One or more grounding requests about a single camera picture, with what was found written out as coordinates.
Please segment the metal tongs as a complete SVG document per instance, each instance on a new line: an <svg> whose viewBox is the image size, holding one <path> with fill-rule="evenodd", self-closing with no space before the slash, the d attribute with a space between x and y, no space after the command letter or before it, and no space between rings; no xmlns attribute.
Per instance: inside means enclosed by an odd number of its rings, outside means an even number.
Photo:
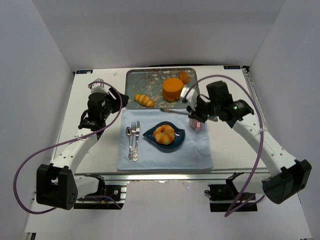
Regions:
<svg viewBox="0 0 320 240"><path fill-rule="evenodd" d="M179 114L179 115L186 115L186 116L189 115L188 112L171 110L171 109L169 109L169 108L160 108L159 110L162 111L162 112L165 112L165 113ZM208 120L213 121L213 122L218 122L218 117L217 117L217 116L208 117Z"/></svg>

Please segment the round striped bread bun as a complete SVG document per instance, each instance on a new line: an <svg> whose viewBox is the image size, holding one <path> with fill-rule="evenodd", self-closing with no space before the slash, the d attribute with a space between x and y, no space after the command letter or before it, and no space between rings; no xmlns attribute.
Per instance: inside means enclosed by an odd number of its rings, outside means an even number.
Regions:
<svg viewBox="0 0 320 240"><path fill-rule="evenodd" d="M168 124L161 125L153 132L153 138L161 145L169 145L175 140L175 130Z"/></svg>

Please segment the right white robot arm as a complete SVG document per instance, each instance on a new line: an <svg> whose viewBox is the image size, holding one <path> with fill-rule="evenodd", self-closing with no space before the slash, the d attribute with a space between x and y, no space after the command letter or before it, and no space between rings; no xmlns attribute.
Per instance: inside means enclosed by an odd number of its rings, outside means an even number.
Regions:
<svg viewBox="0 0 320 240"><path fill-rule="evenodd" d="M256 152L257 159L264 163L269 173L259 177L252 170L244 183L239 175L234 174L226 184L239 193L248 190L265 195L275 204L281 204L303 190L311 173L311 164L306 159L298 160L264 130L258 107L242 99L233 100L224 81L212 82L206 89L206 100L190 89L183 97L183 102L188 104L189 118L202 123L217 119L227 123Z"/></svg>

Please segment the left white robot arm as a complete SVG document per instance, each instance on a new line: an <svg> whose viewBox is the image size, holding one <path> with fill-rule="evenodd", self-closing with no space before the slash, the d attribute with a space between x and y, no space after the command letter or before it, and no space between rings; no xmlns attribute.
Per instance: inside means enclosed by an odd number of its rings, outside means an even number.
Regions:
<svg viewBox="0 0 320 240"><path fill-rule="evenodd" d="M102 136L108 116L126 107L128 100L127 95L117 94L113 89L107 93L89 95L87 109L80 117L76 141L69 143L50 164L41 164L36 171L38 204L70 210L78 199L86 196L97 198L105 194L103 177L86 174L76 179L75 172L90 148Z"/></svg>

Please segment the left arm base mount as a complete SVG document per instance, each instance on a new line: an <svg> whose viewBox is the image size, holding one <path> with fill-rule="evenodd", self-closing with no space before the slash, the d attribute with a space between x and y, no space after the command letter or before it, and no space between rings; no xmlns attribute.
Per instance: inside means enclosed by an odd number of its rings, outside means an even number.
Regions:
<svg viewBox="0 0 320 240"><path fill-rule="evenodd" d="M127 193L125 185L106 185L103 195L96 193L79 198L74 209L77 210L121 210Z"/></svg>

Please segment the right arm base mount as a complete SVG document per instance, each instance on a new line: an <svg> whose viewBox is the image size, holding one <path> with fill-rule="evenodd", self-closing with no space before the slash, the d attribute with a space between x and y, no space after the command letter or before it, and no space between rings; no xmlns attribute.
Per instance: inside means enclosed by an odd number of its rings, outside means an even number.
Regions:
<svg viewBox="0 0 320 240"><path fill-rule="evenodd" d="M234 172L232 176L225 180L225 183L208 185L208 189L204 191L204 194L209 197L210 212L222 213L228 210L238 195L238 191L233 185L233 180L243 174L244 172ZM251 195L249 192L244 192L234 207L247 201ZM238 209L237 212L257 212L258 207L255 201L256 197L254 196L245 206Z"/></svg>

